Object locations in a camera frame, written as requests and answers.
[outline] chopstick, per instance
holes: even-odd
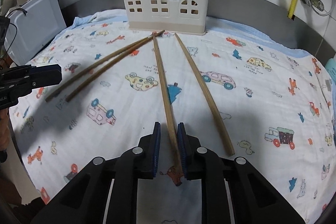
[[[121,53],[119,56],[117,56],[115,59],[113,59],[111,62],[107,63],[104,67],[102,67],[100,70],[98,70],[96,73],[91,75],[89,78],[87,78],[83,83],[81,83],[78,88],[76,88],[73,92],[70,93],[68,97],[66,97],[65,101],[70,102],[83,88],[85,88],[87,85],[89,85],[92,81],[96,80],[100,75],[102,75],[105,71],[107,71],[109,68],[111,68],[113,65],[118,63],[120,60],[128,56],[130,53],[134,52],[137,48],[145,45],[149,41],[153,39],[153,37],[162,35],[164,33],[164,30],[153,33],[149,37],[146,37],[145,39],[142,39],[139,43],[134,45],[133,47],[130,47],[128,50]]]
[[[182,173],[183,171],[182,171],[182,165],[180,162],[179,147],[177,145],[174,117],[173,117],[170,99],[168,95],[165,70],[163,67],[163,62],[162,62],[159,45],[158,45],[158,41],[156,37],[153,37],[153,41],[154,41],[154,52],[155,52],[155,58],[156,58],[156,63],[157,63],[157,70],[159,72],[163,106],[165,108],[165,113],[166,113],[169,140],[170,140],[170,144],[171,144],[171,148],[173,152],[174,166],[178,173]]]
[[[219,113],[219,110],[216,106],[216,103],[215,101],[213,100],[212,96],[211,96],[211,93],[207,87],[207,85],[205,84],[201,74],[200,74],[200,71],[198,70],[194,60],[192,59],[192,57],[190,56],[188,50],[185,48],[182,40],[180,39],[180,37],[177,35],[177,33],[175,33],[175,36],[184,52],[184,55],[185,57],[187,58],[188,62],[189,62],[189,65],[191,66],[194,74],[195,74],[195,77],[199,83],[199,86],[201,87],[202,91],[203,91],[203,94],[204,94],[204,97],[209,105],[209,108],[211,110],[211,113],[212,113],[212,116],[214,118],[214,121],[215,121],[215,124],[216,124],[216,127],[217,127],[217,130],[219,132],[219,135],[222,139],[222,143],[224,145],[224,149],[226,151],[226,153],[228,154],[228,156],[233,156],[235,154],[235,150],[233,148],[233,145],[232,145],[232,142],[230,140],[230,136],[226,130],[226,127],[224,125],[224,122],[222,120],[222,117],[221,117],[221,114]]]
[[[142,42],[144,39],[146,38],[142,38],[130,45],[127,45],[107,56],[105,56],[104,58],[98,60],[97,62],[93,63],[91,66],[87,67],[86,69],[82,70],[80,73],[78,73],[77,75],[73,76],[71,79],[69,79],[68,81],[66,81],[63,85],[61,85],[58,89],[56,89],[55,91],[53,91],[46,99],[46,102],[51,101],[54,97],[56,97],[62,90],[64,90],[65,88],[67,88],[68,86],[70,86],[73,82],[75,82],[76,80],[78,80],[79,78],[81,78],[82,76],[84,76],[85,74],[87,74],[90,70],[98,67],[99,65],[101,65],[102,63],[110,60],[111,58],[117,56],[118,54],[125,52],[126,50],[128,50],[129,48],[137,45],[138,43]]]

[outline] red wheel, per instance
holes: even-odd
[[[280,146],[280,142],[279,142],[278,139],[274,139],[274,140],[273,140],[273,143],[274,143],[274,145],[275,145],[276,147],[279,147],[279,146]]]

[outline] beige utensil holder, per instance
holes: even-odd
[[[124,0],[130,29],[204,35],[208,0]]]

